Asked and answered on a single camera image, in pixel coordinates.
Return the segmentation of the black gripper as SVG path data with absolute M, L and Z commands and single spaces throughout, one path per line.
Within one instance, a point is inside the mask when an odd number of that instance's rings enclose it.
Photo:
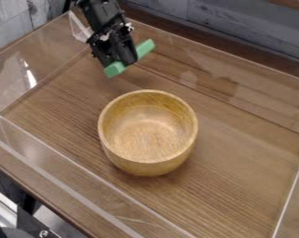
M 131 25 L 117 0 L 77 0 L 93 34 L 86 40 L 93 57 L 107 67 L 114 60 L 125 66 L 137 62 Z

